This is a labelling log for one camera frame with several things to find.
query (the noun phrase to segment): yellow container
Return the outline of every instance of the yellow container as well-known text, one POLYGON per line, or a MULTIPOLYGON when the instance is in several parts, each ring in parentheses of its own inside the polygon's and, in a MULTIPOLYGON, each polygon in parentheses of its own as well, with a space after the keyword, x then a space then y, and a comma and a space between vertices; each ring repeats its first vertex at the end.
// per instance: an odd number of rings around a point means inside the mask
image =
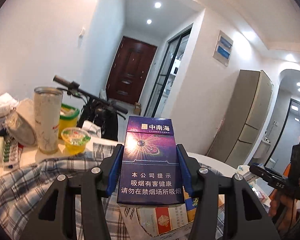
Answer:
POLYGON ((68 127, 76 127, 78 115, 80 111, 78 108, 61 105, 60 120, 59 120, 59 138, 61 139, 61 132, 68 127))
POLYGON ((61 132, 61 136, 65 141, 66 149, 70 155, 84 152, 86 144, 90 141, 90 135, 81 128, 69 127, 61 132))

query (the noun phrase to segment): bicycle handlebar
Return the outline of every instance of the bicycle handlebar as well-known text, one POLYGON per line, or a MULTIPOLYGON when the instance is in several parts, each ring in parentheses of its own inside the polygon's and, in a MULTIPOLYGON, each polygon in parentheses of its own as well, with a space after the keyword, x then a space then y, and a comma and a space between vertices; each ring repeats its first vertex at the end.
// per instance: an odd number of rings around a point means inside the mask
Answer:
MULTIPOLYGON (((57 75, 54 76, 53 81, 59 83, 62 86, 65 86, 67 88, 73 89, 73 88, 71 88, 72 83, 70 83, 69 81, 67 81, 67 80, 65 80, 65 79, 63 79, 63 78, 61 78, 61 77, 59 77, 57 75)), ((88 96, 90 98, 93 98, 93 99, 95 99, 95 100, 97 100, 97 101, 105 104, 106 106, 112 106, 115 110, 117 110, 117 111, 119 111, 121 113, 124 113, 124 114, 128 113, 127 109, 125 109, 124 107, 121 107, 121 106, 117 105, 116 103, 110 104, 108 101, 103 100, 101 98, 98 98, 98 97, 96 97, 96 96, 94 96, 94 95, 92 95, 92 94, 90 94, 90 93, 88 93, 88 92, 86 92, 86 91, 84 91, 82 89, 79 89, 79 88, 76 88, 76 90, 79 93, 81 93, 81 94, 84 94, 84 95, 86 95, 86 96, 88 96)))

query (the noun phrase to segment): doorway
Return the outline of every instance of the doorway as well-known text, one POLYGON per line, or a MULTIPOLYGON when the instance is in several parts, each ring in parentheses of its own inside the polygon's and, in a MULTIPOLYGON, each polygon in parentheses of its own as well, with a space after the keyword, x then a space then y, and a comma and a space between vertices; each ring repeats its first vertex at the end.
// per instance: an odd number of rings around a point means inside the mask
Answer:
POLYGON ((164 105, 169 97, 171 87, 178 73, 190 32, 191 29, 169 42, 144 116, 161 117, 164 105))
POLYGON ((156 46, 123 36, 106 85, 108 98, 138 102, 156 50, 156 46))
POLYGON ((281 133, 265 166, 283 174, 290 163, 292 146, 297 144, 300 144, 300 102, 291 98, 281 133))

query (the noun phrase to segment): black door frame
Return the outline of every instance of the black door frame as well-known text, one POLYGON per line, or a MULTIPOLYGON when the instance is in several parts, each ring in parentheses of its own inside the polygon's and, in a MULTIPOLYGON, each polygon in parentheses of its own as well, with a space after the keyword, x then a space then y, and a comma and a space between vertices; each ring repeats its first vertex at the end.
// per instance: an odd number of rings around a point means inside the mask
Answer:
POLYGON ((164 57, 163 57, 163 60, 162 60, 162 63, 161 63, 161 66, 160 66, 160 69, 159 69, 159 72, 158 72, 158 75, 157 75, 157 78, 155 80, 155 83, 154 83, 154 86, 153 86, 153 89, 152 89, 152 92, 151 92, 151 95, 150 95, 150 98, 149 98, 149 101, 148 101, 148 104, 147 104, 147 107, 146 107, 146 110, 145 110, 145 113, 143 116, 146 116, 146 113, 148 111, 148 108, 149 108, 149 105, 151 103, 151 99, 152 99, 152 96, 154 94, 154 90, 155 90, 155 85, 157 84, 158 80, 159 80, 159 77, 162 76, 160 73, 161 73, 161 70, 163 68, 163 65, 164 65, 164 62, 165 62, 165 59, 167 57, 167 54, 168 54, 168 51, 169 51, 169 48, 170 48, 170 45, 171 43, 173 43, 174 41, 176 41, 177 39, 179 39, 178 41, 178 44, 176 46, 176 49, 173 53, 173 57, 171 59, 171 62, 170 62, 170 65, 169 65, 169 68, 168 68, 168 71, 167 71, 167 74, 165 75, 165 79, 163 81, 163 84, 162 84, 162 87, 161 87, 161 90, 160 90, 160 93, 159 93, 159 97, 157 99, 157 102, 154 106, 154 110, 151 114, 151 117, 154 117, 155 113, 157 112, 157 109, 158 109, 158 106, 159 106, 159 103, 160 103, 160 100, 161 100, 161 97, 162 97, 162 94, 163 94, 163 91, 164 91, 164 88, 168 82, 168 78, 169 78, 169 74, 171 72, 171 69, 172 69, 172 66, 173 66, 173 63, 174 63, 174 60, 176 59, 176 56, 177 56, 177 53, 178 53, 178 50, 179 50, 179 47, 180 47, 180 44, 181 44, 181 40, 183 37, 189 35, 191 33, 191 29, 188 29, 186 30, 185 32, 181 33, 180 35, 178 35, 177 37, 175 37, 174 39, 172 39, 171 41, 169 41, 169 44, 168 44, 168 47, 167 47, 167 50, 166 50, 166 53, 164 54, 164 57))
POLYGON ((300 104, 299 101, 297 101, 297 100, 295 100, 295 99, 293 99, 293 98, 290 99, 289 108, 288 108, 288 111, 287 111, 286 119, 284 120, 282 129, 281 129, 281 132, 280 132, 279 137, 278 137, 278 139, 277 139, 277 141, 276 141, 276 143, 275 143, 275 145, 274 145, 274 147, 273 147, 273 149, 272 149, 272 152, 271 152, 271 154, 269 155, 269 157, 268 157, 267 161, 265 162, 265 165, 264 165, 264 166, 266 166, 267 163, 269 162, 271 156, 273 155, 273 153, 274 153, 274 151, 275 151, 275 149, 276 149, 276 147, 277 147, 277 145, 278 145, 278 143, 279 143, 279 141, 280 141, 281 135, 282 135, 282 133, 283 133, 283 130, 284 130, 285 126, 286 126, 286 122, 287 122, 288 117, 289 117, 289 113, 290 113, 290 108, 291 108, 291 103, 292 103, 292 102, 295 102, 295 103, 300 104))

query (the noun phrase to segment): checkered tablecloth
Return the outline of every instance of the checkered tablecloth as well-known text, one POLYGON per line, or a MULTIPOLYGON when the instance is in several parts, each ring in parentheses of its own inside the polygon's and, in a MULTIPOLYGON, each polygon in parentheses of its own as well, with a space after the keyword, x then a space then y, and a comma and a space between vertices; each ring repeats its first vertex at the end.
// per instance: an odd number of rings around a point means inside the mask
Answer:
MULTIPOLYGON (((59 174, 66 174, 70 177, 87 171, 98 166, 103 158, 112 154, 113 150, 114 146, 94 143, 93 152, 85 152, 82 156, 46 159, 0 177, 0 225, 6 234, 13 240, 20 238, 30 212, 59 174)), ((213 168, 205 167, 221 175, 213 168)), ((116 202, 117 192, 118 187, 110 198, 102 199, 102 203, 111 239, 126 240, 130 237, 116 202)), ((79 195, 76 196, 75 207, 77 239, 83 240, 79 195)), ((221 206, 218 212, 216 239, 222 236, 223 221, 224 210, 221 206)))

